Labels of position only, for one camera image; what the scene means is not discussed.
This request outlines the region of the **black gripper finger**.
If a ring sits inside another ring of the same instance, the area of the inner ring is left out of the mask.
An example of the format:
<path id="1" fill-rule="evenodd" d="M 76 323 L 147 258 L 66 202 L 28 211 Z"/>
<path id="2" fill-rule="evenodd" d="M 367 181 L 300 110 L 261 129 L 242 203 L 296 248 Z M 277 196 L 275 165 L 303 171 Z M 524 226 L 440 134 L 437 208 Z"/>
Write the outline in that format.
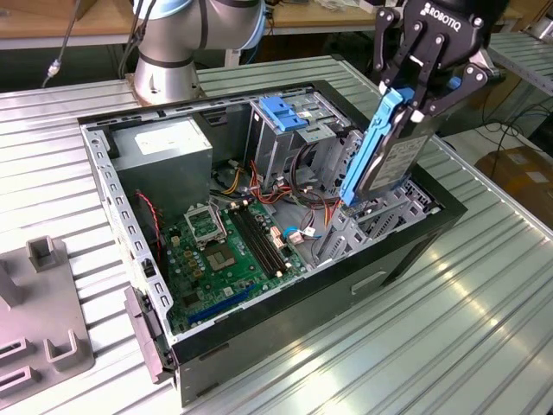
<path id="1" fill-rule="evenodd" d="M 373 72 L 378 89 L 410 87 L 416 95 L 428 91 L 428 22 L 423 6 L 402 10 L 381 7 L 376 15 Z"/>
<path id="2" fill-rule="evenodd" d="M 423 64 L 410 101 L 410 121 L 438 117 L 491 80 L 486 38 L 436 34 L 426 37 L 413 54 Z"/>

